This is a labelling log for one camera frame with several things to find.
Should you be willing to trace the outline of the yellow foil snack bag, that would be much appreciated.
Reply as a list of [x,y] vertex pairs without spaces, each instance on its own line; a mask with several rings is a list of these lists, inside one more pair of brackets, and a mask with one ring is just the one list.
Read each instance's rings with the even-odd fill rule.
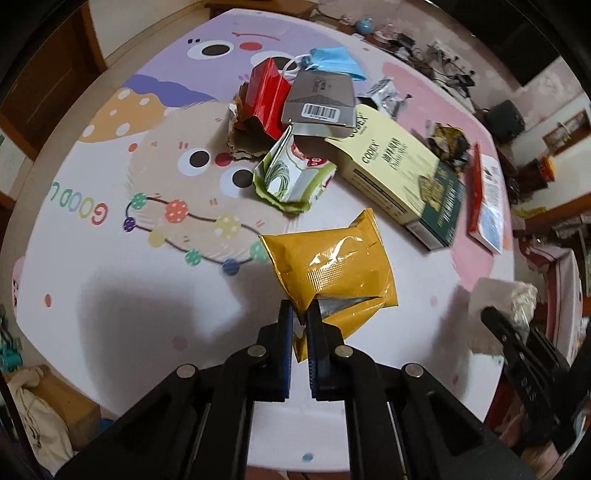
[[383,308],[397,307],[394,273],[372,209],[349,227],[260,237],[297,316],[315,300],[354,300],[325,316],[349,338]]

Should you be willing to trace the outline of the white paper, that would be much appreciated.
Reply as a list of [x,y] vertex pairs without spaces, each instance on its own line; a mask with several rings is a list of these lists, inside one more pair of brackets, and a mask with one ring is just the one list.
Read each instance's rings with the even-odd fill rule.
[[474,286],[468,306],[468,346],[474,354],[501,355],[501,342],[481,321],[487,307],[496,308],[526,342],[534,317],[538,289],[521,281],[480,278]]

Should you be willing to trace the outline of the green white carton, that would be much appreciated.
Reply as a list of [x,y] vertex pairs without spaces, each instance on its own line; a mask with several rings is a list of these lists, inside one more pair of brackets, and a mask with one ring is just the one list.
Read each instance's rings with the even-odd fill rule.
[[280,211],[298,215],[327,189],[337,173],[328,159],[304,155],[288,126],[263,160],[253,169],[252,183],[259,198]]

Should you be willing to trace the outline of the black gold wrapper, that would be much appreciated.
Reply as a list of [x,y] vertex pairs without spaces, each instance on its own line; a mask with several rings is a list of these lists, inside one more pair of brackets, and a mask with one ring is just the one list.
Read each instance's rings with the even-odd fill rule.
[[464,172],[469,164],[471,144],[464,132],[449,124],[435,122],[429,130],[431,151],[456,174]]

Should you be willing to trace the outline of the grey barcode carton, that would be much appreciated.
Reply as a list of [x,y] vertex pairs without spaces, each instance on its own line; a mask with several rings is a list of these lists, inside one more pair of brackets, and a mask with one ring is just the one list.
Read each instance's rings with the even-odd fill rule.
[[356,96],[346,74],[304,70],[297,74],[280,120],[294,135],[345,138],[356,128]]

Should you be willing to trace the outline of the red paper box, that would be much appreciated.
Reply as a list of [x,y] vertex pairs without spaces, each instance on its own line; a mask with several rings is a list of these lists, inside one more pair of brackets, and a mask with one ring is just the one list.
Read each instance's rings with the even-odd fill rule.
[[284,130],[281,116],[290,88],[273,59],[267,58],[256,65],[242,101],[242,113],[239,114],[242,125],[273,140],[280,139]]

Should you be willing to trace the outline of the silver foil wrapper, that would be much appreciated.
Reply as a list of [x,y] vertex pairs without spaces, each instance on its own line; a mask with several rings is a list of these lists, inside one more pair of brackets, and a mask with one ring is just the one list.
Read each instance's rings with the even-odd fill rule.
[[412,94],[402,96],[394,86],[391,77],[384,77],[377,81],[367,92],[358,96],[361,104],[370,106],[393,120],[397,120],[399,115],[406,110],[408,102],[412,98]]

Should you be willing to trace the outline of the blue face mask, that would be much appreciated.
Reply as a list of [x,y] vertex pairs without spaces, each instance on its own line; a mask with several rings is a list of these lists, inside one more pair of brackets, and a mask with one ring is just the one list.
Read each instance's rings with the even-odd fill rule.
[[308,54],[295,56],[280,68],[280,74],[286,75],[288,68],[295,66],[298,71],[318,71],[349,75],[354,81],[365,81],[367,75],[358,61],[349,54],[346,47],[314,48]]

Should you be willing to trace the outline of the yellow green chocolate box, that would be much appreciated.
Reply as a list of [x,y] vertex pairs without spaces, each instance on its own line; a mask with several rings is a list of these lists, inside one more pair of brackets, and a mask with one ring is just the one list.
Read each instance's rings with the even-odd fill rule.
[[327,140],[339,175],[428,250],[454,243],[465,186],[419,139],[385,114],[356,106],[356,128]]

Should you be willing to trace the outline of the red white flat box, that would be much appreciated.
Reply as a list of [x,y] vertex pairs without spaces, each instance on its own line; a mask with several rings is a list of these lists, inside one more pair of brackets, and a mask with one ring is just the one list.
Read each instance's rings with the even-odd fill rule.
[[497,159],[474,147],[473,199],[469,234],[493,254],[501,254],[504,240],[503,176]]

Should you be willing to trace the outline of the black speaker box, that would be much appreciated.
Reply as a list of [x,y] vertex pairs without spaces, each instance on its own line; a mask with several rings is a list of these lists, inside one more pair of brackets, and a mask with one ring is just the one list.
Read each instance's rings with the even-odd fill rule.
[[525,131],[525,120],[511,100],[505,100],[485,112],[484,121],[493,139],[507,144]]

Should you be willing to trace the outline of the blue teapot ornament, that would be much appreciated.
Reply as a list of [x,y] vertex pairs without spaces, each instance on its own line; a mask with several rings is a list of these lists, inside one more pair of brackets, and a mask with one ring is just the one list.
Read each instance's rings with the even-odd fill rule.
[[374,20],[370,16],[365,16],[356,21],[356,32],[361,35],[370,35],[374,30]]

